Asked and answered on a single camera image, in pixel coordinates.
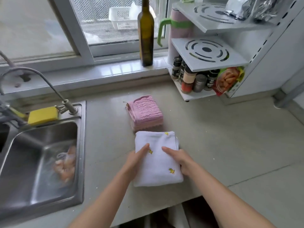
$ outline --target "white towel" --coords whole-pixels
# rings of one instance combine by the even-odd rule
[[[150,144],[150,151],[143,158],[133,185],[160,186],[182,182],[184,177],[179,163],[162,150],[162,146],[178,150],[179,142],[174,132],[137,132],[135,152],[137,153],[147,143]]]

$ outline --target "white shelf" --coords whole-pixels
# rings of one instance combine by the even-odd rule
[[[183,15],[193,22],[204,33],[222,33],[231,30],[261,30],[275,27],[272,23],[256,24],[251,19],[235,20],[223,13],[226,6],[219,3],[173,3]]]
[[[172,67],[169,67],[168,68],[168,72],[169,74],[171,75],[172,74]],[[194,100],[194,99],[199,99],[199,98],[205,98],[205,97],[209,97],[209,96],[213,96],[213,95],[216,95],[216,93],[214,92],[214,90],[211,90],[211,91],[206,91],[206,90],[203,90],[202,92],[200,93],[195,93],[195,92],[191,92],[189,94],[184,94],[180,88],[181,88],[181,84],[178,82],[178,80],[173,80],[174,84],[176,85],[179,93],[181,94],[182,98],[185,100],[185,101],[190,101],[190,100]]]
[[[219,37],[172,38],[171,41],[193,72],[248,64],[248,61]]]

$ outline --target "folded towel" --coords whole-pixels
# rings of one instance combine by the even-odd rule
[[[126,108],[134,131],[163,124],[163,114],[151,95],[128,102]]]
[[[133,180],[137,186],[159,186],[179,183],[184,180],[180,165],[162,150],[162,146],[178,150],[179,141],[174,132],[139,131],[135,137],[135,152],[146,143],[150,150],[143,158],[142,165]]]

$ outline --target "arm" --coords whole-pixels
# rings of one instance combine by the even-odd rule
[[[69,228],[109,228],[120,206],[129,183],[138,171],[140,161],[149,149],[147,143],[140,151],[132,151],[122,169],[104,189],[97,200],[83,211]]]
[[[224,228],[275,228],[263,215],[200,167],[184,150],[164,146],[162,149],[181,164],[182,173],[195,182]]]

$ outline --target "finger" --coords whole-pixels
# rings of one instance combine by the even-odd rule
[[[176,154],[176,150],[170,149],[170,148],[165,147],[165,146],[162,146],[161,148],[162,148],[162,150],[163,150],[165,153],[169,154],[169,155],[172,156],[172,157]]]
[[[137,152],[139,158],[142,158],[148,152],[149,149],[150,149],[150,144],[147,143]]]

